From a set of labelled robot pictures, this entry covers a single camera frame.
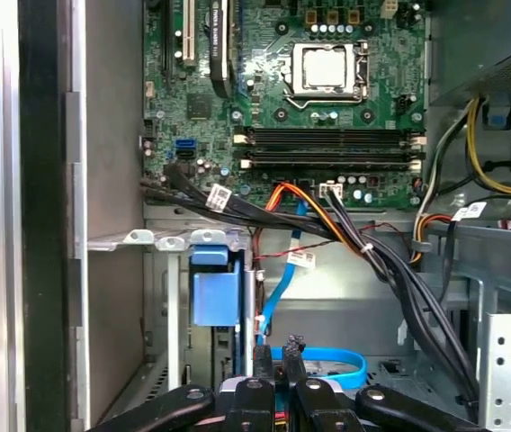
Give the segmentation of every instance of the cable tie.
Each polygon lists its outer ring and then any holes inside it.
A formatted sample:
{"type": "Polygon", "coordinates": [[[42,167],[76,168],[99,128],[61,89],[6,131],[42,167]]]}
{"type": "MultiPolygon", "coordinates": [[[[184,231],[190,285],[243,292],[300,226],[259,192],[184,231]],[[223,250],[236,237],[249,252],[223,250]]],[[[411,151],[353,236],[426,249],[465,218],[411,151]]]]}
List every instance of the cable tie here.
{"type": "Polygon", "coordinates": [[[364,247],[362,247],[360,249],[360,252],[362,254],[364,254],[365,252],[367,252],[368,250],[372,250],[373,249],[373,244],[372,243],[368,243],[367,245],[365,245],[364,247]]]}

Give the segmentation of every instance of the cable label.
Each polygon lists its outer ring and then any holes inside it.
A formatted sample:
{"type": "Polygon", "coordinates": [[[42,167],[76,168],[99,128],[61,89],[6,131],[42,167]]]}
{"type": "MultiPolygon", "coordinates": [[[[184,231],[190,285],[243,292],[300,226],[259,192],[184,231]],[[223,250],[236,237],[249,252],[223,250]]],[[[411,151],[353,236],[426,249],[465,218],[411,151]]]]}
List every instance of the cable label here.
{"type": "Polygon", "coordinates": [[[208,196],[205,205],[215,212],[222,213],[228,205],[231,194],[232,192],[228,188],[216,183],[211,187],[210,196],[208,196]]]}
{"type": "Polygon", "coordinates": [[[316,256],[309,252],[292,251],[288,254],[288,264],[314,269],[316,268],[316,256]]]}
{"type": "Polygon", "coordinates": [[[452,221],[459,222],[462,219],[477,219],[483,213],[487,202],[475,202],[470,207],[462,207],[452,217],[452,221]]]}

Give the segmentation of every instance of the ventilation holes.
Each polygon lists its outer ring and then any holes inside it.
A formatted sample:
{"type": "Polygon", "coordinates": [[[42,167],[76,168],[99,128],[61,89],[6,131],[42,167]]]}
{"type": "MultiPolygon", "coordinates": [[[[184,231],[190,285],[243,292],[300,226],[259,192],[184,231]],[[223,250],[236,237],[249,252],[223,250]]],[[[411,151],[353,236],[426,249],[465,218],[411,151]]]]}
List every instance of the ventilation holes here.
{"type": "Polygon", "coordinates": [[[156,398],[156,396],[159,394],[159,391],[161,390],[162,386],[164,385],[166,378],[167,378],[167,367],[164,368],[162,373],[157,378],[156,383],[151,388],[151,390],[148,393],[148,396],[146,397],[146,401],[151,401],[152,399],[156,398]]]}

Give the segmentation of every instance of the cable bundle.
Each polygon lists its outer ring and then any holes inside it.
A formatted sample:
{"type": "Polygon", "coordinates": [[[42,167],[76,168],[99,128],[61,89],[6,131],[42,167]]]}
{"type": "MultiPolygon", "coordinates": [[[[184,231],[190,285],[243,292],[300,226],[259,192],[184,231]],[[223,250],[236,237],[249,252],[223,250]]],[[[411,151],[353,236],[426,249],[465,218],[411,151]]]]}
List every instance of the cable bundle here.
{"type": "Polygon", "coordinates": [[[471,418],[476,418],[476,410],[471,404],[478,400],[479,386],[471,362],[439,302],[426,283],[409,266],[409,263],[402,260],[387,245],[376,238],[363,234],[355,227],[345,211],[345,206],[333,192],[328,194],[327,201],[338,221],[335,221],[312,196],[297,186],[286,183],[280,184],[275,189],[266,209],[231,195],[224,211],[215,212],[205,204],[206,193],[192,184],[177,165],[168,166],[165,174],[169,177],[171,185],[185,196],[174,195],[160,184],[143,180],[142,185],[147,196],[180,205],[201,216],[217,221],[259,229],[301,230],[325,239],[338,240],[355,255],[365,259],[372,266],[378,279],[388,283],[399,299],[408,328],[416,342],[435,364],[452,377],[458,390],[462,393],[462,398],[469,402],[471,418]],[[297,195],[318,217],[274,212],[273,210],[278,207],[284,193],[297,195]],[[426,311],[431,312],[437,322],[439,329],[444,334],[445,343],[440,340],[429,324],[426,311]]]}

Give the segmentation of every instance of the ram slot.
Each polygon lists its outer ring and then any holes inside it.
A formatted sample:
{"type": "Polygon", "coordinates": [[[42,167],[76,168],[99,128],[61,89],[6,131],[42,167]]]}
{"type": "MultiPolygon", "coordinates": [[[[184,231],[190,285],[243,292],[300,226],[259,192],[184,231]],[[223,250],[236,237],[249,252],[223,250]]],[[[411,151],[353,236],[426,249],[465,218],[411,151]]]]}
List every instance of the ram slot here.
{"type": "Polygon", "coordinates": [[[302,168],[329,169],[346,167],[363,171],[408,171],[421,167],[422,154],[405,153],[330,153],[257,151],[242,159],[244,169],[302,168]]]}
{"type": "Polygon", "coordinates": [[[184,35],[182,60],[186,66],[195,65],[195,0],[184,0],[184,35]]]}
{"type": "Polygon", "coordinates": [[[234,137],[237,144],[258,148],[303,147],[400,149],[408,136],[401,130],[252,129],[234,137]]]}

